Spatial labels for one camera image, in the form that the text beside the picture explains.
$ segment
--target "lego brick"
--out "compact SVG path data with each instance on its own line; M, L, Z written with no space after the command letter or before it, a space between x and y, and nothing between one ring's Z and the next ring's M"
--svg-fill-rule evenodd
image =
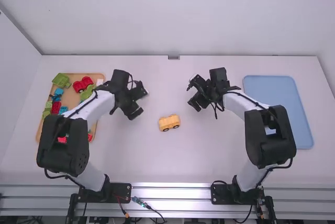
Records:
M52 108L51 108L51 113L52 114L58 114L60 108L61 108L61 102L53 102Z
M50 111L49 110L45 110L42 113L42 119L44 120L48 115L50 115Z
M60 89L60 88L57 88L55 91L54 91L54 94L53 96L56 97L55 99L53 99L54 101L58 102L61 100L61 97L64 93L64 90L63 89Z
M88 141L92 142L92 140L93 140L93 135L92 134L88 134Z
M57 139L60 143L66 143L68 141L66 137L58 137Z
M93 92L94 88L95 88L95 85L94 84L90 84L87 87L87 89L80 94L80 100L86 100L86 99L88 99L92 95L92 92Z
M52 80L52 83L59 86L60 88L64 88L64 87L70 87L71 83L69 82L70 78L63 74L63 73L58 73L54 79Z
M52 108L52 101L47 101L44 110L51 111L51 108Z
M59 109L58 114L60 115L60 114L63 114L65 112L67 112L67 111L68 111L68 107L67 106L61 106L61 108Z

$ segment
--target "green toy block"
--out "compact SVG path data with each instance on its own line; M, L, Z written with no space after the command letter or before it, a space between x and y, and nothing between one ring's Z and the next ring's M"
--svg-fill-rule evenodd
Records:
M52 108L52 101L47 101L44 110L51 111L51 108Z
M92 95L94 88L95 88L95 85L94 84L90 84L87 87L87 89L80 94L80 100L86 100L86 99L88 99Z
M50 112L48 110L45 110L43 113L42 113L42 119L44 120L46 118L46 116L48 116L50 114Z
M59 86L60 88L69 88L71 86L71 83L69 81L70 78L67 75L63 73L58 73L57 76L55 76L52 80L52 83Z

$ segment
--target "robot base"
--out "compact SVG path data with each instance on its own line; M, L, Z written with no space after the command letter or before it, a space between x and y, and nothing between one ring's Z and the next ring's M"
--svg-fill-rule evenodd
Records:
M118 199L122 204L130 203L131 184L109 183L109 194L103 200L92 190L80 188L78 192L79 203L118 203Z
M237 184L212 184L210 199L213 205L256 205L257 200L264 199L263 188L242 192Z

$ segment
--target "white wall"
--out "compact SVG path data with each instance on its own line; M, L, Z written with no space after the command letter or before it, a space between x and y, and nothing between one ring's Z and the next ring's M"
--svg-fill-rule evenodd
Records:
M41 54L0 10L0 161L34 79Z
M45 54L311 54L335 93L335 0L0 3Z

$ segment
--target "wooden tray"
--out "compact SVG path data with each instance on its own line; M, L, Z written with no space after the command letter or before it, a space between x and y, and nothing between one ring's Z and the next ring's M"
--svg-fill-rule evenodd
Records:
M79 93L76 93L74 88L72 87L72 84L75 81L80 81L83 77L85 76L89 76L92 81L94 82L94 84L96 84L96 81L98 79L103 79L105 80L105 76L101 73L64 73L65 75L67 75L70 78L70 83L71 86L69 88L64 88L64 93L62 95L61 98L61 103L62 106L67 106L69 110L72 110L74 107L76 107L79 102L80 102L80 96ZM57 85L52 84L51 90L50 90L50 94L53 95L54 91L56 90L56 88L58 88ZM40 142L40 137L41 137L41 133L42 133L42 125L43 125L43 120L42 120L42 113L41 113L41 122L38 126L37 132L36 132L36 141ZM91 127L91 134L93 136L92 141L94 140L95 137L95 130L96 130L96 125L97 123L93 124Z

